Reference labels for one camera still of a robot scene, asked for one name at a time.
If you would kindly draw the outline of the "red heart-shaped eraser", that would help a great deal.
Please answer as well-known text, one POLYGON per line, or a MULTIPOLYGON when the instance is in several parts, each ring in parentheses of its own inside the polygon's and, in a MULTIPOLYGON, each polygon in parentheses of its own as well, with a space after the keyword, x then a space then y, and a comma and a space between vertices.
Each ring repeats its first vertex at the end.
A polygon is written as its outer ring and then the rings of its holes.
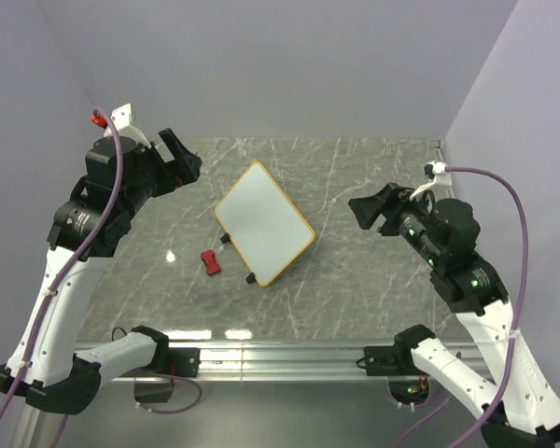
POLYGON ((204 264, 207 275, 214 275, 221 272, 221 267, 217 262, 216 253, 213 249, 208 249, 200 254, 200 259, 204 264))

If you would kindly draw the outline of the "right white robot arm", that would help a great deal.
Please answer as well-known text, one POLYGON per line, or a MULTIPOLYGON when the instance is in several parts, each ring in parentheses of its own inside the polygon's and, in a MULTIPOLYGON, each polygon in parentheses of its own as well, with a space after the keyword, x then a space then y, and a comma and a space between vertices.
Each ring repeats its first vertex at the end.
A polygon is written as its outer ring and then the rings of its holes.
POLYGON ((390 348, 367 347, 358 366, 373 375, 426 373, 467 408, 490 447, 553 447, 560 442, 560 398, 522 335, 496 269, 475 249, 480 225, 470 204, 386 184, 348 203, 362 230, 400 236, 430 267, 430 282, 475 342, 491 377, 483 378, 418 324, 390 348))

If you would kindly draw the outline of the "yellow framed whiteboard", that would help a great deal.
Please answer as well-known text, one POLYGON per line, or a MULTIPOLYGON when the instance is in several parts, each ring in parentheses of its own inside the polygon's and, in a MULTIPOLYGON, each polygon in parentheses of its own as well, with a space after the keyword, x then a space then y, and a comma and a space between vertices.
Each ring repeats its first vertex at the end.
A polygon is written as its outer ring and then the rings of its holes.
POLYGON ((218 201, 214 214, 261 287, 273 282, 315 240, 312 226, 259 161, 218 201))

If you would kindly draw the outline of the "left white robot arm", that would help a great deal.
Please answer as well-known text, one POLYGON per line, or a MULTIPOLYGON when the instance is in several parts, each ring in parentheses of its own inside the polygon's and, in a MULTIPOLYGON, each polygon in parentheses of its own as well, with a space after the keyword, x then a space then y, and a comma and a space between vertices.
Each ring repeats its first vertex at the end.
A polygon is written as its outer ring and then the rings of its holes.
POLYGON ((17 349, 0 365, 1 393, 43 412, 75 415, 102 385, 129 371, 170 371, 168 336, 146 326, 96 349, 75 349, 91 296, 133 218, 147 200, 200 176, 201 159, 171 129, 159 137, 169 161, 152 143, 129 136, 105 136, 87 152, 87 173, 54 214, 32 316, 17 349))

